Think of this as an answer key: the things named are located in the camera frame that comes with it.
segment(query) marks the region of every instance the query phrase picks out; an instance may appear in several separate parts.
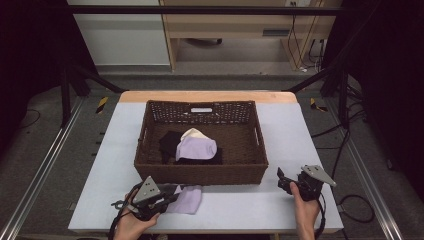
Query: basket handle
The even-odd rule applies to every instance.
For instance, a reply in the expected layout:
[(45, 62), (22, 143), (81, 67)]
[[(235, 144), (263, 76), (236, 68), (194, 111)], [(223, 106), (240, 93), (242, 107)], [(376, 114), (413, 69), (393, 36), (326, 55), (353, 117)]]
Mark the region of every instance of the basket handle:
[(202, 114), (202, 113), (214, 113), (213, 103), (190, 103), (190, 113), (192, 114)]

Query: aluminum rail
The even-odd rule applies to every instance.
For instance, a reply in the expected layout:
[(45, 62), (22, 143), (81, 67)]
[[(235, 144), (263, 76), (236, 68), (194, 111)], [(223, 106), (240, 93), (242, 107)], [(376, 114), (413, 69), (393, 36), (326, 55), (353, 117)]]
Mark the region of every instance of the aluminum rail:
[[(336, 114), (337, 106), (334, 101), (329, 101), (326, 99), (325, 103), (328, 106), (328, 109), (333, 115), (335, 121), (338, 122), (338, 117)], [(343, 138), (344, 133), (341, 129), (340, 134)], [(402, 240), (403, 238), (399, 227), (396, 224), (392, 214), (390, 213), (390, 210), (387, 207), (383, 196), (378, 190), (378, 187), (374, 182), (371, 174), (368, 172), (364, 161), (362, 160), (361, 155), (359, 154), (352, 139), (349, 139), (349, 141), (347, 142), (347, 148), (352, 159), (353, 167), (355, 168), (355, 171), (358, 174), (358, 178), (361, 181), (362, 187), (364, 188), (364, 191), (368, 196), (368, 200), (374, 207), (375, 215), (381, 225), (381, 229), (386, 235), (386, 238), (390, 240)]]
[(38, 194), (43, 187), (44, 182), (49, 175), (50, 170), (52, 169), (79, 113), (81, 106), (84, 103), (84, 98), (77, 98), (77, 101), (74, 104), (72, 115), (68, 123), (60, 128), (53, 144), (50, 146), (49, 151), (44, 157), (43, 162), (38, 168), (37, 173), (32, 179), (31, 184), (27, 188), (24, 196), (22, 197), (19, 205), (16, 207), (15, 212), (12, 217), (6, 223), (5, 227), (0, 233), (0, 239), (2, 240), (13, 240), (18, 236), (19, 230), (25, 222), (26, 217), (29, 214), (32, 206), (34, 205)]

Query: wicker basket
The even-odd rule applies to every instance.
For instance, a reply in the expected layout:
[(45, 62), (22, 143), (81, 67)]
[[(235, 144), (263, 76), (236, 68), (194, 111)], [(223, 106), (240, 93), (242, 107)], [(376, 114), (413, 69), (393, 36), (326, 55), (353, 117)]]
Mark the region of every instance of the wicker basket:
[[(162, 163), (159, 139), (196, 128), (222, 148), (222, 165)], [(134, 161), (144, 179), (198, 185), (259, 184), (268, 167), (255, 102), (148, 101)]]

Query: folded cloth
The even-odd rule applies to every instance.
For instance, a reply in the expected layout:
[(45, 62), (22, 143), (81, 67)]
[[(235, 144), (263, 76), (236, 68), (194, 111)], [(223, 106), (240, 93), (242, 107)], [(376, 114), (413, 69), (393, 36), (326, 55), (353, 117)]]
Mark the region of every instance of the folded cloth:
[(175, 193), (180, 193), (177, 201), (170, 203), (167, 213), (195, 214), (202, 201), (202, 186), (186, 186), (181, 190), (178, 186)]
[[(159, 140), (159, 151), (162, 154), (162, 164), (167, 164), (170, 158), (176, 158), (175, 155), (177, 152), (177, 147), (181, 143), (181, 139), (184, 139), (189, 135), (190, 137), (197, 136), (198, 138), (209, 139), (195, 128), (192, 128), (186, 131), (185, 133), (168, 131)], [(175, 164), (187, 164), (187, 165), (222, 164), (222, 149), (217, 147), (215, 155), (210, 159), (192, 159), (192, 158), (180, 157), (178, 161), (175, 162)]]
[(209, 160), (215, 156), (217, 146), (215, 140), (186, 136), (177, 146), (175, 158)]

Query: table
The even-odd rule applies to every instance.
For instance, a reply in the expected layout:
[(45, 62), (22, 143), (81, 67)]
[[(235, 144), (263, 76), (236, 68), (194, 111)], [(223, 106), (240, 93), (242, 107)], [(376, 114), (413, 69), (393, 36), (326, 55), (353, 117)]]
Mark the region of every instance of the table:
[[(195, 215), (165, 213), (148, 233), (294, 233), (293, 197), (277, 187), (277, 168), (297, 179), (304, 165), (321, 165), (300, 105), (292, 93), (268, 91), (128, 91), (122, 94), (88, 176), (69, 229), (106, 232), (117, 210), (111, 206), (141, 181), (133, 166), (147, 100), (254, 100), (269, 167), (259, 185), (204, 186)], [(330, 187), (325, 233), (343, 228)], [(320, 217), (315, 224), (319, 226)]]

